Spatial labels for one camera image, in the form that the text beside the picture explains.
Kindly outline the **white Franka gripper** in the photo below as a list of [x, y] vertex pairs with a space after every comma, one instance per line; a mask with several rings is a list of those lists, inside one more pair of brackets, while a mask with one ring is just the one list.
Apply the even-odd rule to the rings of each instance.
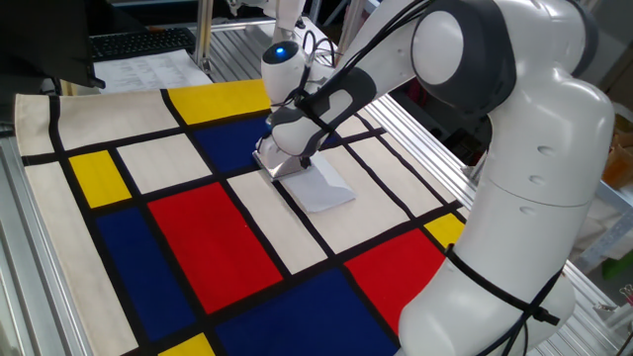
[[257, 143], [254, 156], [263, 167], [278, 167], [297, 162], [298, 157], [283, 151], [271, 133], [265, 134]]

